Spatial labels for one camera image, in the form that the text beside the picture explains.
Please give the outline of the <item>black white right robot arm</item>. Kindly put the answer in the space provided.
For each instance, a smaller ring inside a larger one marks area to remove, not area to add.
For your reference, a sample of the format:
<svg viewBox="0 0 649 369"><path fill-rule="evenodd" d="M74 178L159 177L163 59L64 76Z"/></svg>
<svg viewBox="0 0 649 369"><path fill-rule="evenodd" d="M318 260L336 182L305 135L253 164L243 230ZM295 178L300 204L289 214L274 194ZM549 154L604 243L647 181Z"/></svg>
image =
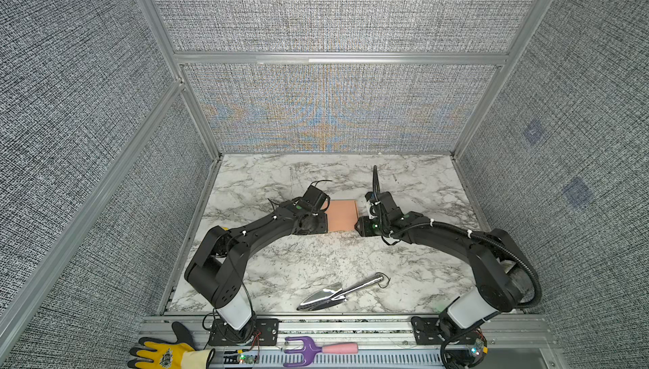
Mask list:
<svg viewBox="0 0 649 369"><path fill-rule="evenodd" d="M355 225L363 237L381 237L384 244L431 247L469 265L474 279L470 291L456 298L439 315L438 327L449 338L478 327L501 313L533 308L542 301L540 279L510 234L462 229L419 212L404 213L380 188L373 167L372 188L366 193L368 215Z"/></svg>

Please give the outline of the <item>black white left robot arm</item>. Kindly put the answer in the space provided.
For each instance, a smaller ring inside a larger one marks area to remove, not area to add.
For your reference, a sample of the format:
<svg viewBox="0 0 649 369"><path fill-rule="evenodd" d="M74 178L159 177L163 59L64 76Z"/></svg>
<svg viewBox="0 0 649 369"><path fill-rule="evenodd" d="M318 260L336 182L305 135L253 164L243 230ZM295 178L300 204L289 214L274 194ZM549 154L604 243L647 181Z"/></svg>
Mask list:
<svg viewBox="0 0 649 369"><path fill-rule="evenodd" d="M204 297L221 320L240 331L251 325L254 310L243 289L248 261L282 237L328 232L331 197L310 185L304 195L279 203L268 215L237 228L208 230L185 269L184 279Z"/></svg>

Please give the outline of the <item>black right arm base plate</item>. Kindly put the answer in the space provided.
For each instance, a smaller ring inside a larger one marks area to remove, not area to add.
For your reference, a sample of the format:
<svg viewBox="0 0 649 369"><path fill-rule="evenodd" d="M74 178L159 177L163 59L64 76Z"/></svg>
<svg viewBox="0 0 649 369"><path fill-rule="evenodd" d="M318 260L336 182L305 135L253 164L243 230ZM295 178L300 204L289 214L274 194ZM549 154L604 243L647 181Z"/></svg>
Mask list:
<svg viewBox="0 0 649 369"><path fill-rule="evenodd" d="M415 316L410 319L410 324L417 345L442 345L458 331L457 326L446 316Z"/></svg>

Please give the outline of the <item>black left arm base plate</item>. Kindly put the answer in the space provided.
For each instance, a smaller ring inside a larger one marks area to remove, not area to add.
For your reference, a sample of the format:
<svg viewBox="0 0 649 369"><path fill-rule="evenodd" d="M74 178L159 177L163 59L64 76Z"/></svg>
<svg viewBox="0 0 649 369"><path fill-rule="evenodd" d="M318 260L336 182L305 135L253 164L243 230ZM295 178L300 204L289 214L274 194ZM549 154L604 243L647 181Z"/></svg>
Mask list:
<svg viewBox="0 0 649 369"><path fill-rule="evenodd" d="M276 346L280 321L275 318L253 318L241 329L234 329L217 318L210 328L209 346Z"/></svg>

